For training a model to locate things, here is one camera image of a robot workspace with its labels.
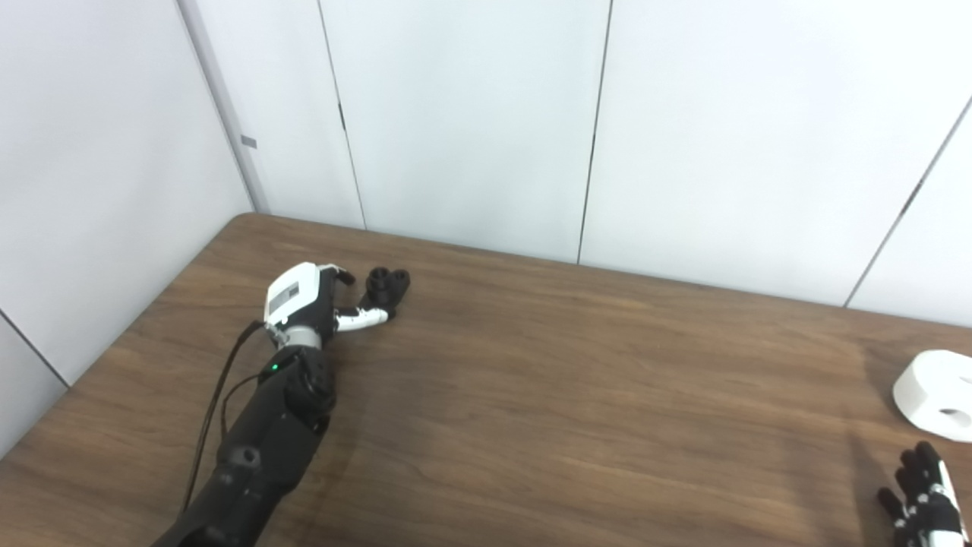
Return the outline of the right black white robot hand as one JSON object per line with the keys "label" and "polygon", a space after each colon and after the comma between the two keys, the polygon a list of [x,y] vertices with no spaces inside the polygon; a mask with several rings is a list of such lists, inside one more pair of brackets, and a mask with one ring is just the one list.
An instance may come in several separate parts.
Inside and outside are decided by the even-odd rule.
{"label": "right black white robot hand", "polygon": [[933,444],[902,451],[895,471],[900,494],[888,487],[877,501],[892,523],[892,546],[970,546],[950,471]]}

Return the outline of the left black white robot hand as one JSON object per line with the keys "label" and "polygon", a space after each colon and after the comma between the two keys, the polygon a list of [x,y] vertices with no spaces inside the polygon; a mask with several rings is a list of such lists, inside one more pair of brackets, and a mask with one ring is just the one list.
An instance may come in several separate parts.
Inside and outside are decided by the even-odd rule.
{"label": "left black white robot hand", "polygon": [[264,306],[264,328],[277,349],[322,350],[337,333],[360,331],[392,320],[393,309],[362,301],[357,307],[334,305],[336,285],[355,277],[337,264],[303,262],[270,284]]}

